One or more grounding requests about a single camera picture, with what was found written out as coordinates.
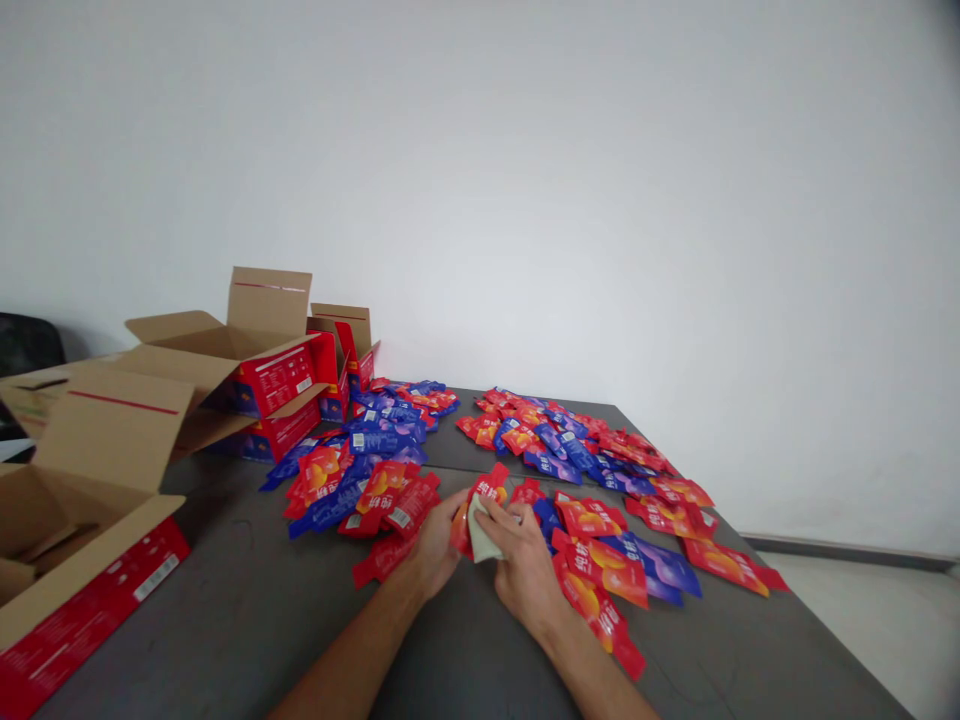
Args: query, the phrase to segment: pile of snack packets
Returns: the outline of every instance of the pile of snack packets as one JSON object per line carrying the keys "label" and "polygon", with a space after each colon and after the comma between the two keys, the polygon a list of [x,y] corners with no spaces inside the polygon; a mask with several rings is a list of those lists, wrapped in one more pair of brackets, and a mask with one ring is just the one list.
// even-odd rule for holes
{"label": "pile of snack packets", "polygon": [[[510,502],[531,505],[553,554],[560,587],[587,621],[607,652],[631,678],[644,660],[631,642],[627,623],[610,593],[648,608],[648,597],[683,605],[683,593],[702,597],[691,564],[763,597],[788,591],[779,573],[756,565],[749,556],[713,542],[717,519],[704,511],[710,496],[684,478],[646,438],[625,429],[613,431],[603,420],[572,413],[555,402],[493,388],[477,400],[479,418],[463,417],[459,427],[477,445],[498,454],[522,456],[525,465],[558,480],[583,484],[581,473],[605,488],[623,493],[625,509],[652,530],[675,535],[686,557],[649,543],[627,528],[623,513],[602,501],[557,492],[547,497],[537,480],[518,486]],[[507,469],[497,463],[470,492],[503,505]],[[469,500],[460,508],[452,542],[470,554],[469,537],[460,529]]]}
{"label": "pile of snack packets", "polygon": [[440,479],[421,474],[421,445],[440,419],[460,407],[443,383],[391,382],[376,378],[367,392],[350,396],[353,418],[341,427],[305,438],[267,474],[260,489],[274,490],[294,478],[284,517],[291,539],[308,530],[338,526],[350,537],[372,538],[364,562],[354,568],[359,589],[381,582],[413,547],[420,525],[440,502]]}

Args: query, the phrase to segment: floor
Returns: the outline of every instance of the floor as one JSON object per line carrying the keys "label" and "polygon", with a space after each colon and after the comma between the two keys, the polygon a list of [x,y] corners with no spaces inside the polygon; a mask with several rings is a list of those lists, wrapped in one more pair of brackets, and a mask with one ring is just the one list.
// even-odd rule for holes
{"label": "floor", "polygon": [[917,720],[960,718],[960,580],[760,555]]}

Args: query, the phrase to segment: gray table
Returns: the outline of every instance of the gray table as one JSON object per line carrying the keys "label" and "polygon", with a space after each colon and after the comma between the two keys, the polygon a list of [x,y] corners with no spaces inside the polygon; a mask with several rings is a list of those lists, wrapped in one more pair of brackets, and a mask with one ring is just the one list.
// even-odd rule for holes
{"label": "gray table", "polygon": [[[475,412],[466,393],[463,411]],[[613,406],[591,414],[611,423],[622,417]],[[452,425],[446,418],[427,445],[431,463],[443,461],[433,466],[442,495],[471,485],[496,460],[489,451],[482,460],[473,455]],[[443,466],[457,462],[465,467]],[[283,697],[376,584],[353,589],[351,568],[369,542],[332,531],[287,539],[282,489],[256,491],[265,472],[209,455],[170,469],[163,490],[189,496],[176,519],[192,554],[38,718],[260,718]],[[520,482],[511,476],[511,491]],[[589,480],[582,488],[542,482],[621,502]],[[672,536],[630,523],[641,537],[678,549]],[[716,539],[756,559],[722,518]],[[460,564],[411,628],[373,716],[578,716],[543,653],[497,599],[493,571],[493,563]],[[687,598],[684,608],[651,599],[644,611],[616,600],[648,662],[638,687],[665,720],[910,717],[796,596],[765,600],[697,573],[704,597]]]}

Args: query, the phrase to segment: cardboard box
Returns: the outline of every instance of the cardboard box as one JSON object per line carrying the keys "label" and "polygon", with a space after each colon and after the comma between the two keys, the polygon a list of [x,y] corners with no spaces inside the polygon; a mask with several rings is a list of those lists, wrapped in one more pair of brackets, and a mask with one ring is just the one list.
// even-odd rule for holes
{"label": "cardboard box", "polygon": [[[158,358],[152,349],[148,349],[147,353],[141,353],[141,348],[135,348],[129,353],[114,353],[3,378],[0,380],[0,400],[7,406],[27,435],[39,441],[49,422],[51,410],[70,389],[70,380],[74,373],[82,368],[102,366],[147,375],[166,375],[174,380],[190,380],[189,377],[180,377],[175,372],[165,372],[154,367],[151,362],[156,362],[158,359],[162,361],[162,355]],[[194,391],[194,400],[191,401],[188,416],[174,443],[170,462],[201,450],[220,438],[255,422],[253,418],[199,408],[204,397],[202,390]]]}
{"label": "cardboard box", "polygon": [[0,717],[26,718],[189,552],[160,495],[193,387],[90,365],[0,466]]}
{"label": "cardboard box", "polygon": [[114,362],[122,354],[103,355],[2,378],[0,401],[7,406],[24,432],[34,440],[39,440],[50,418],[50,409],[66,390],[74,371],[91,363]]}
{"label": "cardboard box", "polygon": [[151,349],[139,350],[141,368],[190,381],[204,407],[256,418],[296,413],[337,382],[332,336],[304,332],[311,279],[235,267],[226,325],[200,310],[128,320]]}
{"label": "cardboard box", "polygon": [[[313,317],[307,319],[307,330],[336,335],[337,366],[340,368],[336,389],[323,393],[321,411],[324,420],[345,422],[350,404],[349,393],[366,392],[373,379],[374,360],[380,341],[373,343],[370,332],[370,309],[351,305],[312,303]],[[347,389],[343,381],[346,375]]]}
{"label": "cardboard box", "polygon": [[307,403],[289,417],[257,420],[250,427],[213,443],[207,452],[256,462],[278,463],[320,424],[320,419],[318,403]]}

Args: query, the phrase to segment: human hand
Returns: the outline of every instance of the human hand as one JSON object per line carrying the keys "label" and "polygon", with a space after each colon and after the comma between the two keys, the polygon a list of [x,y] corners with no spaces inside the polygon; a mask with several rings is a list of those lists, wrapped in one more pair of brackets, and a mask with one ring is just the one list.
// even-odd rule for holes
{"label": "human hand", "polygon": [[424,600],[440,592],[460,562],[460,553],[450,545],[450,525],[469,492],[470,488],[464,488],[437,505],[427,514],[420,528],[420,537],[408,562],[417,570]]}
{"label": "human hand", "polygon": [[504,510],[490,498],[481,497],[480,502],[490,515],[476,511],[474,519],[504,557],[497,563],[497,595],[534,639],[543,644],[552,630],[569,622],[571,608],[560,590],[536,516],[523,503],[514,503]]}

